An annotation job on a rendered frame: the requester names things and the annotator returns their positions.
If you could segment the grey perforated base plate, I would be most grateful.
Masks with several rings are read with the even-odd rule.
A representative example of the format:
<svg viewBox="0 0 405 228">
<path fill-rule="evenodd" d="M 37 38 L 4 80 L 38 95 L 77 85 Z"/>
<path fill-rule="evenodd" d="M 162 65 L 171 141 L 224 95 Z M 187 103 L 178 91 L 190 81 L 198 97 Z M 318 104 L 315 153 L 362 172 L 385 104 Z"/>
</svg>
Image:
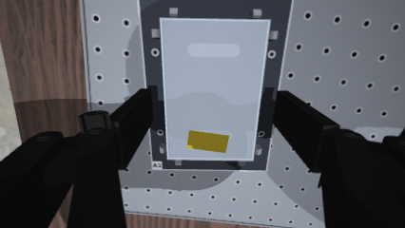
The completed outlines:
<svg viewBox="0 0 405 228">
<path fill-rule="evenodd" d="M 145 88 L 137 0 L 80 0 L 87 111 Z M 368 141 L 405 129 L 405 0 L 294 0 L 280 90 Z M 267 172 L 152 170 L 148 131 L 119 170 L 125 213 L 325 228 L 320 173 L 274 126 Z"/>
</svg>

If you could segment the clear plastic rectangular lid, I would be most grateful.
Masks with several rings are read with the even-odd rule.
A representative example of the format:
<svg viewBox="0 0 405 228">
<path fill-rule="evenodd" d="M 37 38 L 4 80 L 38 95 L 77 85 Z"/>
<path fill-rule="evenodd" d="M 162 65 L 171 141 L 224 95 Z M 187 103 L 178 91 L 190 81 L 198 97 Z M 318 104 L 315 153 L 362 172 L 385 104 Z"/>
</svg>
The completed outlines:
<svg viewBox="0 0 405 228">
<path fill-rule="evenodd" d="M 270 24 L 160 19 L 168 160 L 254 161 Z"/>
</svg>

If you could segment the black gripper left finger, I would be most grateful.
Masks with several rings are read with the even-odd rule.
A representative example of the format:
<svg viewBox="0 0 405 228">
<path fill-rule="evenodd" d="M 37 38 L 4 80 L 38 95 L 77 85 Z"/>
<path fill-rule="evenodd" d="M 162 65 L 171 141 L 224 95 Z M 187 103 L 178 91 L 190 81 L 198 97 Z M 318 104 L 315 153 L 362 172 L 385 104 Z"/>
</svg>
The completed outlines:
<svg viewBox="0 0 405 228">
<path fill-rule="evenodd" d="M 48 228 L 73 183 L 67 228 L 127 228 L 118 168 L 153 123 L 151 88 L 78 120 L 77 135 L 38 133 L 0 161 L 0 228 Z"/>
</svg>

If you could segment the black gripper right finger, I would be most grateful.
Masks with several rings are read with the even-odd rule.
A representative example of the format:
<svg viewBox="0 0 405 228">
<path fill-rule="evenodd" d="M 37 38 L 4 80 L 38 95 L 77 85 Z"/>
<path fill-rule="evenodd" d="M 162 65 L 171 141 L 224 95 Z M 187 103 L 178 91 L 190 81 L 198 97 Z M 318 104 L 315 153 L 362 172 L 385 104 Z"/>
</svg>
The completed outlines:
<svg viewBox="0 0 405 228">
<path fill-rule="evenodd" d="M 273 125 L 321 173 L 325 228 L 405 228 L 405 137 L 368 141 L 287 90 L 277 91 Z"/>
</svg>

